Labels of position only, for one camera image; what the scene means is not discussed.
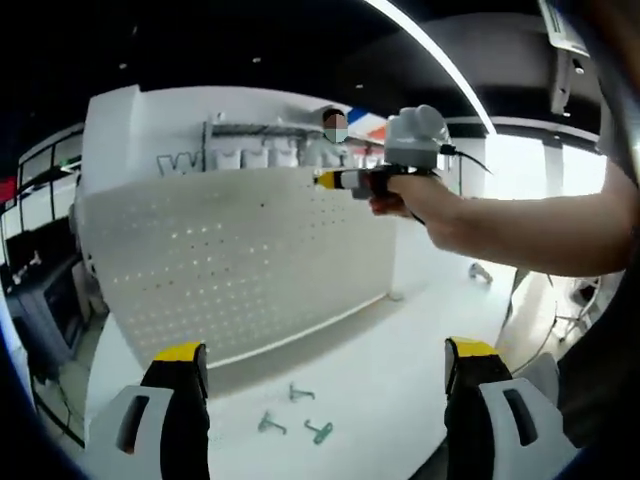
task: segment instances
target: desk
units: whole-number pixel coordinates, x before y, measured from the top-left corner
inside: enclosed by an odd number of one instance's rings
[[[471,280],[473,259],[438,251],[416,222],[398,222],[393,292],[402,300],[379,301],[306,338],[209,372],[214,478],[407,480],[443,440],[444,339],[495,344],[515,271],[485,265],[493,284]],[[89,378],[86,425],[142,375],[109,317]],[[316,400],[291,403],[291,382]],[[258,433],[266,410],[289,429],[286,436]],[[307,419],[333,423],[322,445],[303,427]]]

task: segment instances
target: black ceiling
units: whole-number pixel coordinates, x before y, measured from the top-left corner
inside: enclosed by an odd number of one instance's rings
[[[590,66],[573,83],[571,118],[550,113],[556,53],[535,0],[394,3],[447,52],[490,115],[597,131],[599,93]],[[14,13],[3,34],[5,49],[11,46],[3,163],[82,121],[91,96],[135,83],[143,90],[273,88],[384,116],[419,103],[445,117],[474,115],[430,55],[364,0],[88,0],[48,2],[37,13],[31,6]]]

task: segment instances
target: cable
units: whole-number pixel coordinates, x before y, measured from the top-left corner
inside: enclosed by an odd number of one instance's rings
[[[60,382],[54,382],[56,384],[56,386],[58,387],[58,390],[60,391],[60,396],[62,397],[62,402],[64,403],[64,406],[67,407],[67,410],[73,414],[74,417],[76,417],[76,420],[80,421],[81,423],[84,423],[84,417],[82,415],[80,415],[75,408],[71,408],[71,405],[69,402],[69,397],[67,396],[67,393],[64,391],[64,389],[62,388],[62,385],[60,385]]]
[[[551,288],[553,288],[553,280],[551,280],[551,275],[547,274],[547,278],[549,279],[549,283],[551,284]],[[553,329],[555,328],[556,324],[558,323],[558,299],[556,298],[555,300],[555,311],[553,314],[553,322],[551,323],[551,328],[549,329],[549,331],[547,332],[547,335],[544,337],[544,340],[542,341],[542,344],[540,345],[540,347],[538,348],[538,350],[536,350],[536,353],[534,353],[529,360],[527,360],[526,362],[524,362],[522,365],[520,365],[518,368],[514,368],[511,373],[512,374],[516,374],[522,370],[524,370],[525,368],[527,368],[529,365],[531,365],[531,363],[533,363],[533,361],[538,358],[538,355],[540,355],[540,353],[542,353],[542,350],[544,350],[544,346],[547,344],[547,342],[549,341],[549,337],[551,337],[551,333],[553,332]]]
[[[78,437],[73,430],[71,430],[67,425],[65,425],[62,420],[60,420],[55,413],[51,411],[49,406],[42,400],[38,392],[32,390],[33,400],[36,403],[37,407],[40,407],[44,413],[51,419],[51,421],[60,429],[62,432],[77,443],[82,449],[85,448],[84,441]]]
[[[471,155],[468,155],[464,152],[457,152],[459,157],[464,157],[464,158],[468,158],[469,160],[471,160],[473,163],[475,163],[476,165],[478,165],[480,168],[482,168],[485,172],[493,175],[493,173],[491,172],[491,170],[489,170],[487,167],[484,166],[484,164],[478,160],[477,158],[472,157]]]
[[[464,157],[464,158],[468,158],[469,160],[471,160],[473,163],[475,163],[476,165],[478,165],[480,168],[482,168],[485,172],[493,175],[493,173],[491,172],[491,170],[489,170],[487,167],[484,166],[484,164],[478,160],[475,157],[472,157],[471,155],[461,152],[460,150],[458,150],[455,146],[453,145],[442,145],[440,147],[440,154],[441,155],[450,155],[450,156],[458,156],[459,157]]]

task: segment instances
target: led light strip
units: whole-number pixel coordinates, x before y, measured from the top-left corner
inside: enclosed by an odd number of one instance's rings
[[[434,42],[424,30],[422,30],[416,22],[411,20],[406,14],[398,9],[388,0],[365,0],[369,5],[376,8],[378,11],[386,15],[390,20],[398,24],[405,32],[411,35],[422,47],[427,50],[433,58],[444,68],[454,82],[458,85],[458,88],[462,90],[462,93],[469,103],[474,108],[480,120],[484,124],[489,134],[496,134],[496,128],[491,123],[491,119],[487,114],[487,111],[480,103],[480,99],[473,91],[469,82],[462,76],[458,67],[451,61],[446,53]]]

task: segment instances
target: white pegboard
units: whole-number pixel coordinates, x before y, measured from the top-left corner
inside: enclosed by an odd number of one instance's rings
[[[389,291],[395,223],[312,177],[207,172],[85,199],[83,245],[143,367],[184,341],[210,365],[250,356]]]

